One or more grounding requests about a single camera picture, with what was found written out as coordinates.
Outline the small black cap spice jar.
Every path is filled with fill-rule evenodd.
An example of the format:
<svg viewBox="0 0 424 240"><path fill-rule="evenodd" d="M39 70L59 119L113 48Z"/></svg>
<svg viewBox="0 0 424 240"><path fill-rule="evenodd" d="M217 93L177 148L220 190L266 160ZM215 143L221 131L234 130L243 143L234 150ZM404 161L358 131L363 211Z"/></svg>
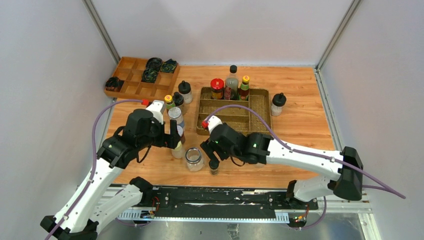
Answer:
<svg viewBox="0 0 424 240"><path fill-rule="evenodd" d="M210 167L209 172L212 176L216 176L219 173L219 167Z"/></svg>

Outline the black cap shaker bottle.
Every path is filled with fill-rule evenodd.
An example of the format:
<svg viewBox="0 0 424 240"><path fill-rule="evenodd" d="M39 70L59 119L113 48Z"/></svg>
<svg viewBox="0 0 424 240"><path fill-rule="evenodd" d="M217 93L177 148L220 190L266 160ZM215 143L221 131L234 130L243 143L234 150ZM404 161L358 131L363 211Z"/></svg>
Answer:
<svg viewBox="0 0 424 240"><path fill-rule="evenodd" d="M182 80L178 84L178 92L183 96L185 104L190 104L193 101L192 88L187 81Z"/></svg>

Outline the tall black cap oil bottle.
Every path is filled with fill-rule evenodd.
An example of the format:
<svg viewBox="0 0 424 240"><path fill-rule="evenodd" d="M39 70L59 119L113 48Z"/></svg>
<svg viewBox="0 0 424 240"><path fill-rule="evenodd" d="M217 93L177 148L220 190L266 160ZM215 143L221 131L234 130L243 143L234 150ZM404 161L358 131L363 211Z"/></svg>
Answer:
<svg viewBox="0 0 424 240"><path fill-rule="evenodd" d="M225 79L224 85L224 99L225 100L237 100L239 78L237 76L238 67L231 65L229 67L229 75Z"/></svg>

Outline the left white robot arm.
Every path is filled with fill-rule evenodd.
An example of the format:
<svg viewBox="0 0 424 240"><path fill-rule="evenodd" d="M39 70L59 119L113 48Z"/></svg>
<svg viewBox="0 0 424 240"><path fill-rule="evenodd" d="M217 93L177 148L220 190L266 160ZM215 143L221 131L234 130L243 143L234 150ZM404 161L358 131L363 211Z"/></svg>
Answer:
<svg viewBox="0 0 424 240"><path fill-rule="evenodd" d="M87 176L65 206L55 215L45 216L40 225L48 232L47 239L95 240L101 231L129 207L149 206L153 201L153 186L136 177L118 194L99 205L111 183L133 160L142 162L139 152L151 147L177 147L181 136L176 120L170 121L165 133L163 114L151 106L136 109L126 124L105 139L94 154L94 163Z"/></svg>

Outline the yellow cap green bottle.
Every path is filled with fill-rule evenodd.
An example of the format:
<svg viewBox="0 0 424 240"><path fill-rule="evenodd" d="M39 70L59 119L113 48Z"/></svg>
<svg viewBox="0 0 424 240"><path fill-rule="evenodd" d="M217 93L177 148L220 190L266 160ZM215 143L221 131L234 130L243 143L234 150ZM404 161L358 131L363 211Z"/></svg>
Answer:
<svg viewBox="0 0 424 240"><path fill-rule="evenodd" d="M164 97L164 102L165 102L165 106L166 106L167 111L169 111L171 108L176 107L176 104L174 102L174 98L170 94L168 94Z"/></svg>

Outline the small black cap bottle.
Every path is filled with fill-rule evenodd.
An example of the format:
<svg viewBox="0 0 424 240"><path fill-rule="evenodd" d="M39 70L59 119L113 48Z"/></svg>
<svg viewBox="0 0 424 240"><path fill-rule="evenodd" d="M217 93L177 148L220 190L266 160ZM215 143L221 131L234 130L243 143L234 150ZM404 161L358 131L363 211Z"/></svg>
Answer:
<svg viewBox="0 0 424 240"><path fill-rule="evenodd" d="M181 110L181 113L183 115L185 115L187 110L186 110L186 107L185 107L185 100L184 100L183 95L176 91L176 92L174 92L172 98L173 98L173 101L175 103L175 106L178 107Z"/></svg>

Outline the black cap shaker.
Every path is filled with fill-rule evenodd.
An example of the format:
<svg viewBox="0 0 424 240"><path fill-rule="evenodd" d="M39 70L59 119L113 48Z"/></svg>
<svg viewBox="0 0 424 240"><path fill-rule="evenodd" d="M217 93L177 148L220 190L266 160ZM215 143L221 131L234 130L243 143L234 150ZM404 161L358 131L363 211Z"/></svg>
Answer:
<svg viewBox="0 0 424 240"><path fill-rule="evenodd" d="M287 98L283 92L277 93L272 97L271 100L271 115L279 116L282 113L283 106L286 104Z"/></svg>

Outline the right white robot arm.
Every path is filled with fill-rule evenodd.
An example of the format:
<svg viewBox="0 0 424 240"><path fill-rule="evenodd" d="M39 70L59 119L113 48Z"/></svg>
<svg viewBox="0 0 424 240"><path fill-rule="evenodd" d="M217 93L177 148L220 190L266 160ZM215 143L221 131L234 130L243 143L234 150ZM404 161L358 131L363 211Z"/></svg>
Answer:
<svg viewBox="0 0 424 240"><path fill-rule="evenodd" d="M286 204L298 209L318 197L335 195L349 201L362 199L364 168L358 151L344 147L328 151L296 144L280 144L268 134L253 132L243 135L226 123L206 123L209 138L201 144L212 170L219 162L239 159L249 165L285 165L317 173L307 180L292 180L285 195Z"/></svg>

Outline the red cap sauce bottle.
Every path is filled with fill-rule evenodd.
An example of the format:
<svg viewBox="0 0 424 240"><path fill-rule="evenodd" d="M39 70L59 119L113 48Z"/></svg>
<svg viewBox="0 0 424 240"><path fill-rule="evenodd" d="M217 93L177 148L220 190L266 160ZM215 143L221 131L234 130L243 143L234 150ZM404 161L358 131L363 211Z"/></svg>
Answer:
<svg viewBox="0 0 424 240"><path fill-rule="evenodd" d="M221 100L224 98L225 83L221 78L214 78L210 81L211 99Z"/></svg>

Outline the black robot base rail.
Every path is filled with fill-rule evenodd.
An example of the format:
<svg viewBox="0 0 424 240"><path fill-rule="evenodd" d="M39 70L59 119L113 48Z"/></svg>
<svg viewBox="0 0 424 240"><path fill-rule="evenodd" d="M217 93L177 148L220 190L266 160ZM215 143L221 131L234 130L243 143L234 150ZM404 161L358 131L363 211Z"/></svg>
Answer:
<svg viewBox="0 0 424 240"><path fill-rule="evenodd" d="M173 221L303 227L308 214L318 208L317 199L288 199L284 189L155 186L117 219L137 224Z"/></svg>

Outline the yellow cap chili sauce bottle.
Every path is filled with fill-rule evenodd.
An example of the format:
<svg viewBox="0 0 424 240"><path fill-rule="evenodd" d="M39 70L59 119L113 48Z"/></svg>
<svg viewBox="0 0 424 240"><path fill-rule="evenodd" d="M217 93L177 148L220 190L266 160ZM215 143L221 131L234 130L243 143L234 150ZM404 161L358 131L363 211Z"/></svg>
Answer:
<svg viewBox="0 0 424 240"><path fill-rule="evenodd" d="M240 87L238 89L238 100L239 101L247 101L250 94L250 77L248 75L244 75L242 77L242 81Z"/></svg>

